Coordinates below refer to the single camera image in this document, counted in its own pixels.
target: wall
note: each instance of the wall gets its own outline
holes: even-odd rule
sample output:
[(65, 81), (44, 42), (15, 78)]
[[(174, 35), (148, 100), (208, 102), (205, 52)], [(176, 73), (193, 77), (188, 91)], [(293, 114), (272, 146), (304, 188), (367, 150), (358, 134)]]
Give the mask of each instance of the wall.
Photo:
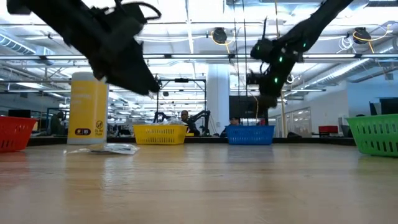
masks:
[(369, 102), (378, 103), (380, 98), (398, 97), (398, 81), (387, 81), (380, 76), (361, 83), (349, 83), (347, 93), (350, 116), (370, 115)]
[(47, 108), (58, 107), (58, 100), (48, 96), (41, 97), (33, 93), (28, 93), (27, 98), (21, 98), (19, 94), (0, 94), (0, 110), (2, 111), (22, 109), (46, 113)]
[[(304, 108), (311, 111), (311, 129), (317, 133), (319, 126), (338, 125), (338, 118), (348, 117), (348, 97), (345, 83), (326, 88), (325, 92), (309, 93), (304, 101), (290, 101), (285, 106), (285, 112)], [(269, 117), (280, 115), (281, 109), (269, 111)]]

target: yellow basket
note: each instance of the yellow basket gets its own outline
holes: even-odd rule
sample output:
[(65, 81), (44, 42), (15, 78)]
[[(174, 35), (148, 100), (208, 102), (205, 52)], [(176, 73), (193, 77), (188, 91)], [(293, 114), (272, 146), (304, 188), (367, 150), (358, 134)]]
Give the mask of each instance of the yellow basket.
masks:
[(137, 144), (183, 144), (185, 125), (134, 125)]

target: blue basket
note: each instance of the blue basket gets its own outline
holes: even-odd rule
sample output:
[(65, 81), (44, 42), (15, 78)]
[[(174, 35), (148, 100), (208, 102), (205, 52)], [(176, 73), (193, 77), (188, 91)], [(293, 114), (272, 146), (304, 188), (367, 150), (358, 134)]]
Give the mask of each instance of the blue basket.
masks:
[(227, 126), (229, 144), (271, 145), (275, 126)]

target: white column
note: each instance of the white column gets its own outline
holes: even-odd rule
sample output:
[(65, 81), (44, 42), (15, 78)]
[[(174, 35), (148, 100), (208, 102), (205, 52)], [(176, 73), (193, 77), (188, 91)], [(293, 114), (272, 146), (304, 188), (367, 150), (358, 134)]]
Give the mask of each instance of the white column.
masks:
[(207, 73), (207, 110), (210, 110), (210, 134), (221, 134), (229, 125), (229, 65), (212, 65)]

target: plastic basket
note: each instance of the plastic basket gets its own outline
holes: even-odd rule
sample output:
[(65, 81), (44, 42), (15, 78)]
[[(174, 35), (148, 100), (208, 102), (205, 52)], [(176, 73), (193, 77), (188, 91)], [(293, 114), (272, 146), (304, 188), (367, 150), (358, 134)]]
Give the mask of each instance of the plastic basket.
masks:
[(347, 119), (363, 154), (398, 157), (398, 114)]
[(183, 144), (188, 126), (134, 125), (137, 144)]
[(36, 119), (0, 116), (0, 152), (26, 148)]
[(271, 145), (275, 126), (227, 126), (229, 144)]

